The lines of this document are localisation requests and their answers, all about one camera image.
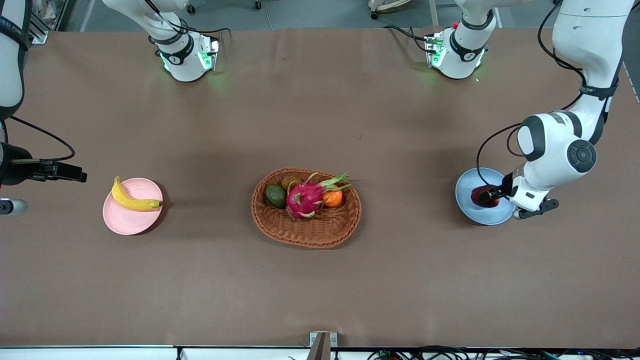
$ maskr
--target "brown wicker basket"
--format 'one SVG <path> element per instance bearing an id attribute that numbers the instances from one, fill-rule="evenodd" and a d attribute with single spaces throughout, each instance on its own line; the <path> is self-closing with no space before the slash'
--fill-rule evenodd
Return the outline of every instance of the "brown wicker basket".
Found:
<path id="1" fill-rule="evenodd" d="M 268 237 L 282 243 L 331 249 L 344 243 L 360 222 L 362 205 L 353 187 L 342 191 L 342 202 L 335 208 L 322 208 L 311 219 L 296 220 L 285 209 L 278 209 L 267 202 L 264 191 L 268 184 L 280 184 L 285 176 L 297 176 L 306 180 L 314 170 L 281 168 L 267 175 L 255 187 L 251 199 L 251 214 L 258 228 Z M 312 183 L 331 179 L 335 175 L 318 172 Z"/>

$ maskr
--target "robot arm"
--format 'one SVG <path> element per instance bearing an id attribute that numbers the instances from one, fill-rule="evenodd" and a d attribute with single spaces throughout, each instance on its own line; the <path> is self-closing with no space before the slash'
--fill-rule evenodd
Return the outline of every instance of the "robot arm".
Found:
<path id="1" fill-rule="evenodd" d="M 178 81 L 195 81 L 212 70 L 218 41 L 192 31 L 174 12 L 189 0 L 102 0 L 140 25 L 159 49 L 164 68 Z"/>
<path id="2" fill-rule="evenodd" d="M 554 47 L 582 64 L 586 84 L 567 111 L 531 115 L 518 128 L 518 145 L 527 162 L 507 175 L 500 187 L 522 208 L 516 209 L 514 218 L 540 212 L 551 189 L 578 180 L 594 167 L 594 145 L 618 85 L 622 33 L 633 3 L 565 0 L 562 4 L 554 26 Z"/>
<path id="3" fill-rule="evenodd" d="M 0 2 L 0 122 L 13 116 L 24 98 L 22 70 L 28 45 L 31 20 L 30 0 Z M 33 159 L 31 154 L 15 145 L 0 142 L 0 184 L 15 185 L 26 179 L 86 181 L 82 169 L 56 160 Z M 5 210 L 0 202 L 0 215 Z"/>
<path id="4" fill-rule="evenodd" d="M 533 0 L 456 0 L 462 19 L 456 28 L 434 34 L 428 55 L 430 67 L 452 79 L 464 79 L 480 66 L 484 47 L 493 33 L 496 18 L 493 8 L 518 6 Z"/>
<path id="5" fill-rule="evenodd" d="M 31 1 L 5 0 L 0 3 L 0 121 L 11 117 L 24 98 L 22 70 L 28 47 Z"/>

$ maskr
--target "floor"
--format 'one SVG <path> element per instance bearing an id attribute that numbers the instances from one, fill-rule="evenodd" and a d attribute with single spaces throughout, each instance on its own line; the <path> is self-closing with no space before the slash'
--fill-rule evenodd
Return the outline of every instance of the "floor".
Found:
<path id="1" fill-rule="evenodd" d="M 190 26 L 198 29 L 228 27 L 231 30 L 269 30 L 280 28 L 381 28 L 397 25 L 423 28 L 431 25 L 428 0 L 413 0 L 401 11 L 369 16 L 367 0 L 262 0 L 262 9 L 253 8 L 253 0 L 192 0 L 196 13 L 180 13 Z M 437 0 L 438 20 L 449 25 L 460 19 L 453 0 Z M 537 28 L 552 0 L 537 0 L 527 5 L 501 8 L 499 19 L 505 28 Z M 552 26 L 552 16 L 548 26 Z M 77 0 L 67 31 L 142 31 L 133 21 L 104 5 L 101 0 Z M 625 65 L 632 81 L 640 83 L 640 9 L 629 16 L 625 36 Z"/>

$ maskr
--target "orange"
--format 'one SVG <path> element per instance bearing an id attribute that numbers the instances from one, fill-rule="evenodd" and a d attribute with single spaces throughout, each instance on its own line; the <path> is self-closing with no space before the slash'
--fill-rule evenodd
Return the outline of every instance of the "orange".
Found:
<path id="1" fill-rule="evenodd" d="M 328 206 L 329 208 L 335 208 L 336 206 L 340 205 L 340 202 L 342 201 L 342 190 L 336 192 L 328 191 L 324 193 L 322 199 L 324 200 L 325 206 Z"/>

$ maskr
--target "avocado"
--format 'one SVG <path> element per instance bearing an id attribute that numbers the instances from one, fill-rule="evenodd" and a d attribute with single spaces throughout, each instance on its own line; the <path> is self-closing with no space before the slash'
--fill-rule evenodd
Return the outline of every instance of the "avocado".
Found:
<path id="1" fill-rule="evenodd" d="M 276 208 L 284 209 L 287 207 L 287 192 L 280 185 L 267 185 L 264 195 L 267 201 Z"/>

